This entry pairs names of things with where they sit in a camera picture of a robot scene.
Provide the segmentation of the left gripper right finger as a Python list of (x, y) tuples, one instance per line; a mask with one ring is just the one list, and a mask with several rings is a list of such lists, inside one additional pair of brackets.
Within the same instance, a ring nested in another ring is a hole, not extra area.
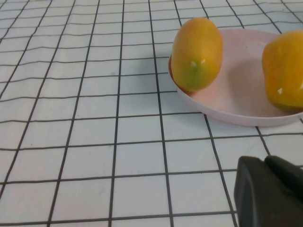
[(278, 179), (282, 194), (302, 211), (303, 170), (278, 156), (267, 156), (264, 162)]

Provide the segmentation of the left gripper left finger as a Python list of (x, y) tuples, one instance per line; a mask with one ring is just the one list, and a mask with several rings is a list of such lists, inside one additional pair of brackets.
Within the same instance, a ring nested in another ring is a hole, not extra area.
[(278, 179), (259, 158), (239, 158), (234, 200), (241, 227), (303, 225), (303, 211), (282, 194)]

